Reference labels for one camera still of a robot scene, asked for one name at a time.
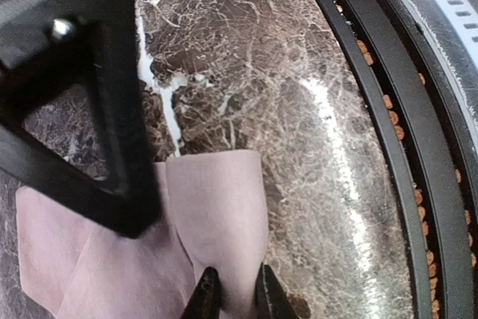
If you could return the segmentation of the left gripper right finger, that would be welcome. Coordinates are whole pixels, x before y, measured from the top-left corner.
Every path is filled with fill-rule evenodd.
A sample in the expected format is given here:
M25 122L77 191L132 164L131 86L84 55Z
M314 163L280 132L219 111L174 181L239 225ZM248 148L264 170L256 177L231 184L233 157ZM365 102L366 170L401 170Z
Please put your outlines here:
M295 311L271 266L262 263L255 282L255 304L260 319L295 318Z

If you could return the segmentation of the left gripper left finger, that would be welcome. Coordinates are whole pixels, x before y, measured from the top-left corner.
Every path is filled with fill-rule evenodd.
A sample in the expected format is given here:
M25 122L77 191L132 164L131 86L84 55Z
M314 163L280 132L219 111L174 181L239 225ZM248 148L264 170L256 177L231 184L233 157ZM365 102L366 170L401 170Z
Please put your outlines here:
M182 312L181 319L218 319L220 278L213 267L205 268Z

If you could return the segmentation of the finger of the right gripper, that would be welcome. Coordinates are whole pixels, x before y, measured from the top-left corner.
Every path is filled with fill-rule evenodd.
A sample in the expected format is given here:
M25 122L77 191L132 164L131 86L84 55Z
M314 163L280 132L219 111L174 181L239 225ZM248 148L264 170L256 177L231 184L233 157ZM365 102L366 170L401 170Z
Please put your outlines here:
M1 169L127 238L161 214L137 77L135 0L1 0ZM108 163L96 181L22 121L80 72Z

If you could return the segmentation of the pink white underwear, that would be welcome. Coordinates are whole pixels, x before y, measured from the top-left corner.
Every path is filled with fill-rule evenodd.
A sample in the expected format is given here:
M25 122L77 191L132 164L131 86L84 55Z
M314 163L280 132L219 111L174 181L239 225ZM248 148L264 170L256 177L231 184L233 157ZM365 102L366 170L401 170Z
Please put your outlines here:
M162 218L123 238L32 188L16 192L22 290L56 318L179 318L207 267L222 318L253 318L267 248L261 158L252 150L156 164Z

